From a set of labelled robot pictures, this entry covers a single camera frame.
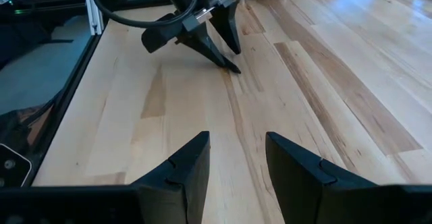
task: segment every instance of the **light wood tabletop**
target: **light wood tabletop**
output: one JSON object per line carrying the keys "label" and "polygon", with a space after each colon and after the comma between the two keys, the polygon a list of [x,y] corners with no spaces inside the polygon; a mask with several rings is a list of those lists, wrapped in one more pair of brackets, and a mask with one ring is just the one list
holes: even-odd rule
{"label": "light wood tabletop", "polygon": [[432,183],[432,0],[246,0],[236,18],[241,55],[208,27],[241,75],[110,22],[34,185],[128,184],[203,130],[203,223],[283,223],[267,131],[377,184]]}

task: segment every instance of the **black mount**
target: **black mount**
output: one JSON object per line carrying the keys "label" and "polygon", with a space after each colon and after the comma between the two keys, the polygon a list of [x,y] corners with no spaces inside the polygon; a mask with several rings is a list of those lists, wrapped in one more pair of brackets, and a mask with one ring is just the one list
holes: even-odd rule
{"label": "black mount", "polygon": [[285,223],[432,223],[432,186],[378,186],[274,132],[265,150]]}
{"label": "black mount", "polygon": [[209,133],[201,132],[130,185],[0,188],[0,223],[199,224],[209,167]]}
{"label": "black mount", "polygon": [[[177,7],[177,13],[184,11],[191,0],[171,0]],[[221,35],[222,39],[227,43],[228,47],[235,53],[240,54],[240,42],[236,28],[236,8],[237,0],[199,0],[200,6],[205,9],[212,9],[212,18],[210,23],[215,27],[216,31]],[[169,20],[174,17],[170,13],[158,21]],[[207,33],[206,23],[200,24],[195,15],[191,15],[182,22],[163,26],[159,28],[149,28],[142,34],[142,43],[147,51],[152,53],[173,38],[178,40],[176,44],[182,43],[187,47],[204,55],[219,67],[228,68],[231,71],[240,74],[240,69],[229,59],[224,57],[215,43],[211,40]]]}

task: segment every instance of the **wire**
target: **wire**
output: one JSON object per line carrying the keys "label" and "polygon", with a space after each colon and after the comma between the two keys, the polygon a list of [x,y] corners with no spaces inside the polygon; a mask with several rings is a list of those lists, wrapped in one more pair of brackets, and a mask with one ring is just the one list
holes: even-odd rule
{"label": "wire", "polygon": [[124,24],[127,26],[135,27],[135,28],[155,28],[160,26],[167,26],[170,24],[174,24],[176,22],[182,21],[184,18],[187,18],[192,14],[194,9],[196,8],[196,4],[198,0],[191,0],[189,7],[183,11],[181,14],[176,16],[170,20],[164,21],[154,21],[154,22],[141,22],[136,20],[129,20],[127,18],[123,18],[117,14],[114,14],[112,11],[108,10],[101,2],[101,0],[94,0],[96,6],[101,10],[101,12],[106,15],[109,19],[112,19],[120,24]]}

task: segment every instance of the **wooden surface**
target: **wooden surface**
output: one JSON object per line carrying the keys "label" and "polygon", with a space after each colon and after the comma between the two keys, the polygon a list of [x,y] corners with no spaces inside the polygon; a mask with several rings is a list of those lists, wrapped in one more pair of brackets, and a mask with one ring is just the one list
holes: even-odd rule
{"label": "wooden surface", "polygon": [[110,22],[34,184],[128,184],[203,130],[203,223],[283,223],[267,131],[378,184],[432,183],[432,0],[247,0],[237,22],[239,56],[209,31],[239,76]]}

